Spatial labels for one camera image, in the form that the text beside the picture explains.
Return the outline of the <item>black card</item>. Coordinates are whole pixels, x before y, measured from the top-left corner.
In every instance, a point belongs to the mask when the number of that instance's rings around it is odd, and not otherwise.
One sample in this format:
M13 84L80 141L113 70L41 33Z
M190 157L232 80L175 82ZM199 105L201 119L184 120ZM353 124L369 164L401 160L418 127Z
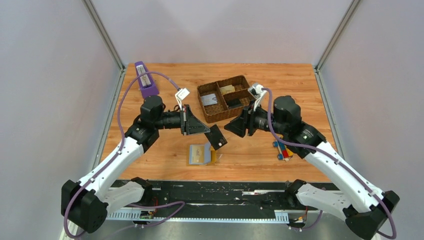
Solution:
M212 125L209 128L209 132L204 135L214 150L218 150L228 143L217 124Z

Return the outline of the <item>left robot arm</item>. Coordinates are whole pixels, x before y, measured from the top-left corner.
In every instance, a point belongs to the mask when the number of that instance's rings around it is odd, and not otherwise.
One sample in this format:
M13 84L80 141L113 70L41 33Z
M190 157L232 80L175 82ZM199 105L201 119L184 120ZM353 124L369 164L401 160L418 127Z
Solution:
M114 152L78 181L68 180L61 189L61 214L64 225L73 222L87 233L93 233L113 213L129 204L142 207L153 201L151 185L136 177L122 187L110 187L123 171L141 157L159 138L162 129L180 129L182 135L208 134L211 129L197 119L189 105L178 111L166 111L158 95L147 97L140 114L126 132Z

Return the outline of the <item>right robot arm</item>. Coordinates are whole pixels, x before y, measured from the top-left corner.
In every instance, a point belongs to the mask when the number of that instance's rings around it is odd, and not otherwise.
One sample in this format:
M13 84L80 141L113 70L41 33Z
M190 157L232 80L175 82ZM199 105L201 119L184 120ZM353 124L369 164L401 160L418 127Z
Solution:
M290 208L304 205L329 213L364 240L379 234L389 222L390 239L397 237L392 213L399 196L392 190L381 190L354 170L315 127L302 120L301 108L291 96L277 97L268 110L251 104L224 128L239 137L252 136L256 130L282 135L281 143L314 165L341 191L337 195L297 179L285 195Z

